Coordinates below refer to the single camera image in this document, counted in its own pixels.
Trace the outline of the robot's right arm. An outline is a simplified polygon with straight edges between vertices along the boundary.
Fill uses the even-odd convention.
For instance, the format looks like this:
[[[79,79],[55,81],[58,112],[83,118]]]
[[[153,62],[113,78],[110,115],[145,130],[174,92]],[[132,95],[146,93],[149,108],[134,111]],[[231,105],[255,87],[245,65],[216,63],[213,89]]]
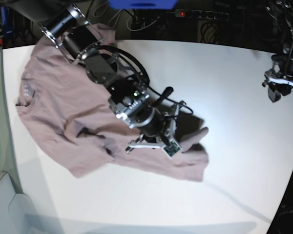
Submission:
[[[175,133],[172,117],[158,110],[172,92],[167,87],[151,103],[149,78],[141,63],[131,54],[104,45],[96,30],[73,1],[7,0],[5,4],[40,25],[42,32],[69,63],[84,63],[89,79],[110,93],[109,106],[116,118],[129,128],[138,128],[141,139],[154,138],[168,145]]]

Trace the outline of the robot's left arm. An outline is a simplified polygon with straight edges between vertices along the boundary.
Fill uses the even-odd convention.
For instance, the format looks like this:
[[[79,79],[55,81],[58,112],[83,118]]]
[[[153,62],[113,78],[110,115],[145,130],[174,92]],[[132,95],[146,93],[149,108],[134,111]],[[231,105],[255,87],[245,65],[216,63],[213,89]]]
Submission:
[[[271,56],[272,68],[264,73],[263,87],[268,88],[268,97],[275,103],[293,89],[293,0],[270,0],[267,12],[276,19],[283,36],[282,50]]]

